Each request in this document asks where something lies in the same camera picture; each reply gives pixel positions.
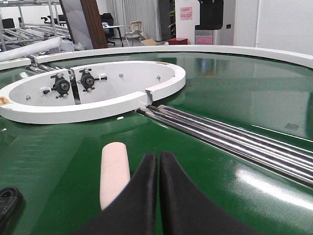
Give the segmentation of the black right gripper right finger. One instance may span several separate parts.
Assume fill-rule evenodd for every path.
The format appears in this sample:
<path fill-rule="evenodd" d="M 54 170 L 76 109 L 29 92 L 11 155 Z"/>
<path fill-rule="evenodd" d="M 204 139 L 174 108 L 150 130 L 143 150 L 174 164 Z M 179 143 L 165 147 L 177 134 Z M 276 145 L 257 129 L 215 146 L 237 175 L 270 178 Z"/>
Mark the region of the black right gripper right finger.
<path fill-rule="evenodd" d="M 165 235 L 260 234 L 204 195 L 172 152 L 161 153 L 159 195 Z"/>

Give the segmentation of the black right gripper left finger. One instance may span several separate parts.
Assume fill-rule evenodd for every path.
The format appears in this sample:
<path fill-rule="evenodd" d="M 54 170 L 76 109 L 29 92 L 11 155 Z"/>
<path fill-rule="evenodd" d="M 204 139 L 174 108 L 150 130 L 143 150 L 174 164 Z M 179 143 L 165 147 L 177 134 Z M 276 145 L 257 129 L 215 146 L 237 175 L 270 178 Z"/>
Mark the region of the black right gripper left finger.
<path fill-rule="evenodd" d="M 157 202 L 157 155 L 147 153 L 122 192 L 74 235 L 153 235 Z"/>

